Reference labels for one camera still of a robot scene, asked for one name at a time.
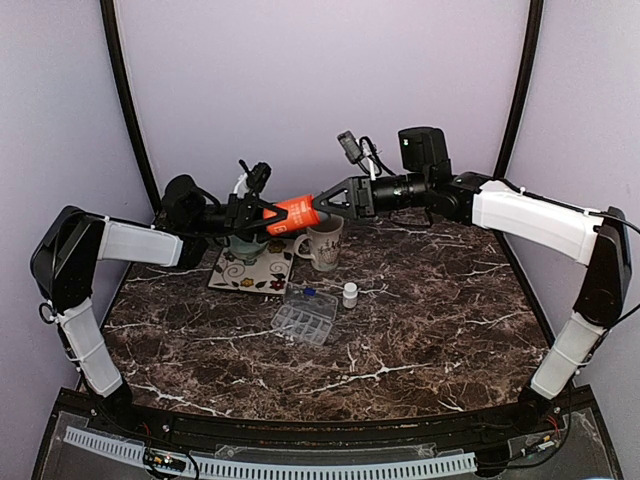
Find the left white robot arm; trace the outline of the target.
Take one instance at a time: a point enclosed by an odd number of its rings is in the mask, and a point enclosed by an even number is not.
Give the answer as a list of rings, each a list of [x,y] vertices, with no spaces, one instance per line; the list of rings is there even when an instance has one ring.
[[[247,175],[244,180],[247,191],[232,192],[221,203],[191,176],[175,177],[161,200],[164,227],[75,206],[65,207],[54,220],[30,260],[43,297],[39,315],[56,325],[69,360],[90,391],[108,398],[124,388],[94,315],[91,297],[97,264],[115,260],[188,269],[200,262],[212,240],[269,237],[276,223],[287,220],[288,212],[261,198],[261,177]]]

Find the orange pill bottle grey cap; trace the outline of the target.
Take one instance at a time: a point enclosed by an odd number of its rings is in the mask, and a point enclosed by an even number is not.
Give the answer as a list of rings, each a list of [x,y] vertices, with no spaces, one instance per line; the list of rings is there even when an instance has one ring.
[[[316,226],[329,219],[329,216],[322,215],[314,209],[313,198],[308,194],[276,203],[288,211],[289,231],[287,233]]]

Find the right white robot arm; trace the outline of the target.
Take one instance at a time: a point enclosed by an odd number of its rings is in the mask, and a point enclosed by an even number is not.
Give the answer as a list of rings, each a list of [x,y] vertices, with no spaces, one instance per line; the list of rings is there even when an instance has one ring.
[[[436,127],[399,131],[403,175],[349,177],[314,197],[314,209],[343,218],[374,217],[422,207],[462,225],[499,231],[555,250],[585,266],[571,316],[516,405],[510,424],[534,432],[557,397],[604,336],[628,318],[623,307],[632,278],[628,232],[621,210],[597,211],[565,204],[479,173],[455,175],[444,132]]]

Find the clear plastic pill organizer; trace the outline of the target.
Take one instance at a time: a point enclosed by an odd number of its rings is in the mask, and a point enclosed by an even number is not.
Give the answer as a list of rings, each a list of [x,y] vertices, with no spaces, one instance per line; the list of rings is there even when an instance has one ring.
[[[338,299],[312,287],[289,283],[271,328],[292,339],[322,346],[336,318]]]

